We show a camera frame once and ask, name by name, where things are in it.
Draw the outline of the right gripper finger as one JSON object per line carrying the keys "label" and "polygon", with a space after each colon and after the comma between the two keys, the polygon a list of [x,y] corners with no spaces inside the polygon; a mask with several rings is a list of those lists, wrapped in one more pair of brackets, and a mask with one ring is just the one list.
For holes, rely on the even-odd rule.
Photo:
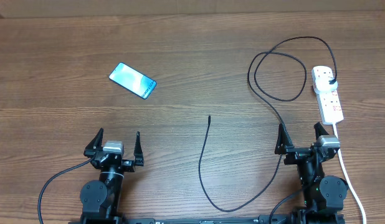
{"label": "right gripper finger", "polygon": [[293,142],[288,134],[288,131],[283,123],[278,126],[278,137],[275,145],[275,154],[288,154],[291,153],[294,148]]}
{"label": "right gripper finger", "polygon": [[325,130],[325,128],[321,125],[320,122],[317,122],[313,127],[315,129],[316,139],[323,135],[329,135],[329,133]]}

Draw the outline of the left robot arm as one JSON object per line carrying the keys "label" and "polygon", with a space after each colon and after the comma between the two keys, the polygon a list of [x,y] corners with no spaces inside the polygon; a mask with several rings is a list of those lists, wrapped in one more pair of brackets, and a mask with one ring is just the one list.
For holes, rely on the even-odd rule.
{"label": "left robot arm", "polygon": [[99,178],[87,182],[80,191],[82,203],[81,223],[127,223],[126,216],[118,211],[123,179],[126,172],[134,172],[144,165],[140,133],[136,133],[134,159],[124,159],[121,141],[103,141],[101,128],[84,149],[84,156],[100,171]]}

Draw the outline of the blue screen smartphone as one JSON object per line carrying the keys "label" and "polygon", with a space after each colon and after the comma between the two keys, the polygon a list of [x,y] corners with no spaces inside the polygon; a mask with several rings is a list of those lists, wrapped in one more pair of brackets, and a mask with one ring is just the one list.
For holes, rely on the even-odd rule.
{"label": "blue screen smartphone", "polygon": [[156,81],[122,62],[109,74],[109,79],[144,100],[157,86]]}

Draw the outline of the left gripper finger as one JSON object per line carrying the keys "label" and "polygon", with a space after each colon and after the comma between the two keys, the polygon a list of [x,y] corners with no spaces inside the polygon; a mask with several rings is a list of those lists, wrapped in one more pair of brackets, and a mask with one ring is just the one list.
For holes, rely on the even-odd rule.
{"label": "left gripper finger", "polygon": [[135,149],[133,152],[133,155],[135,156],[135,165],[136,166],[144,166],[144,157],[143,157],[143,151],[141,148],[141,141],[140,141],[140,132],[136,132],[136,141],[135,141]]}
{"label": "left gripper finger", "polygon": [[104,129],[100,128],[96,136],[85,147],[86,151],[96,151],[97,149],[101,148],[102,140],[103,140],[103,132],[104,132]]}

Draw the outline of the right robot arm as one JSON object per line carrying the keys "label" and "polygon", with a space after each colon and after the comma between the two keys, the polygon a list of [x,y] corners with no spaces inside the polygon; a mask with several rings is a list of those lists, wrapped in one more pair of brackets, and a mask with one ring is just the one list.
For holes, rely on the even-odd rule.
{"label": "right robot arm", "polygon": [[[316,141],[310,147],[295,147],[283,123],[278,127],[275,153],[284,155],[285,165],[296,165],[301,189],[279,202],[271,211],[270,223],[344,223],[338,212],[344,207],[349,187],[347,181],[325,175],[322,163],[334,158],[340,141],[330,135],[320,123],[314,125]],[[304,207],[295,208],[288,215],[274,217],[286,201],[302,193]]]}

